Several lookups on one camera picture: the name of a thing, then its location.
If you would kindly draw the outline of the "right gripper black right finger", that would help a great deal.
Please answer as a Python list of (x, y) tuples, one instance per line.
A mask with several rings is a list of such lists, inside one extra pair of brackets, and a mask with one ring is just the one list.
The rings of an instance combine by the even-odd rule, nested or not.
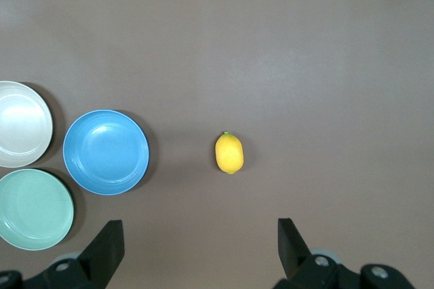
[(367, 264), (355, 273), (325, 254), (311, 253), (290, 218), (280, 218), (277, 230), (278, 253), (286, 278), (279, 280), (276, 288), (414, 287), (403, 273), (388, 265)]

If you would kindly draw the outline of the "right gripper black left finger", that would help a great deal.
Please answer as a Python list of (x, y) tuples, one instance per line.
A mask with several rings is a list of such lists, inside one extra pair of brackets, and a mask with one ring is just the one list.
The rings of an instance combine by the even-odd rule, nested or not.
[(27, 280), (1, 272), (2, 288), (106, 288), (124, 257), (123, 223), (110, 220), (76, 258), (61, 259)]

